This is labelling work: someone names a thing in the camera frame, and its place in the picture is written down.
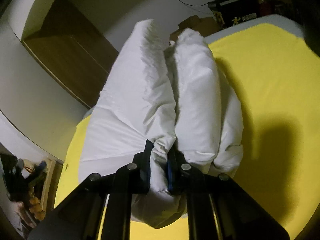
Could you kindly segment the white puffer jacket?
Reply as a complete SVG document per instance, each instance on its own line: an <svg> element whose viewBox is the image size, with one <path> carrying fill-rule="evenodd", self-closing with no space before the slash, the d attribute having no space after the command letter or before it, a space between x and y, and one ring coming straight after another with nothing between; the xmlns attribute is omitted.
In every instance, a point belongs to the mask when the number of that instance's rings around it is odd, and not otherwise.
<svg viewBox="0 0 320 240"><path fill-rule="evenodd" d="M203 37L185 29L163 48L153 20L138 22L122 47L93 108L79 180L112 174L151 150L150 190L135 196L131 217L159 229L186 213L169 193L165 165L172 147L201 172L234 176L243 157L241 104Z"/></svg>

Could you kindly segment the wooden counter cabinet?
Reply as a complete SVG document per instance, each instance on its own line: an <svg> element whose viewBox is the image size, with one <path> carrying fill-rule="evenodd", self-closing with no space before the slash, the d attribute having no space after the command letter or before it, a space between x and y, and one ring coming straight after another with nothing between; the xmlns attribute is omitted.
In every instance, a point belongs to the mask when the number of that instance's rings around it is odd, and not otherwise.
<svg viewBox="0 0 320 240"><path fill-rule="evenodd" d="M57 192L57 185L60 180L63 165L54 159L45 159L47 164L44 172L46 174L40 206L45 213L53 210L55 197Z"/></svg>

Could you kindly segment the wooden wardrobe door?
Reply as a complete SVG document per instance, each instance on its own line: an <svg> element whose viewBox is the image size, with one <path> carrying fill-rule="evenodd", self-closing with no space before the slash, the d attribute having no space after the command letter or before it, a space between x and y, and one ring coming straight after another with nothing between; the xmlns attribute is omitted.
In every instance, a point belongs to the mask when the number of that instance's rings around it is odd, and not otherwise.
<svg viewBox="0 0 320 240"><path fill-rule="evenodd" d="M39 31L23 40L40 66L86 108L99 98L118 51L69 1L55 0Z"/></svg>

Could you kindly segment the black yellow printed box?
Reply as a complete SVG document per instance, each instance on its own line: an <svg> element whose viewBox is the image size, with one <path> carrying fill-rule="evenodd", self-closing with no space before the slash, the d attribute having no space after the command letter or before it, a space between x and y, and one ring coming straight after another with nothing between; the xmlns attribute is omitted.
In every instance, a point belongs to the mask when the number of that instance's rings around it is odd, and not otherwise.
<svg viewBox="0 0 320 240"><path fill-rule="evenodd" d="M220 28L226 29L261 15L258 0L215 0L208 3Z"/></svg>

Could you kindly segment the cardboard boxes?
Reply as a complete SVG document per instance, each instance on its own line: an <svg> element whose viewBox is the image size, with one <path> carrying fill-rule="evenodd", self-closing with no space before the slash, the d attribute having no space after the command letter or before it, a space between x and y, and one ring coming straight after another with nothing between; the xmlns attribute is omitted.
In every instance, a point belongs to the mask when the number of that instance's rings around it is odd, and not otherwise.
<svg viewBox="0 0 320 240"><path fill-rule="evenodd" d="M197 15L193 15L178 24L178 29L170 34L170 40L176 41L180 33L187 28L198 31L203 37L210 36L221 30L213 17L199 18Z"/></svg>

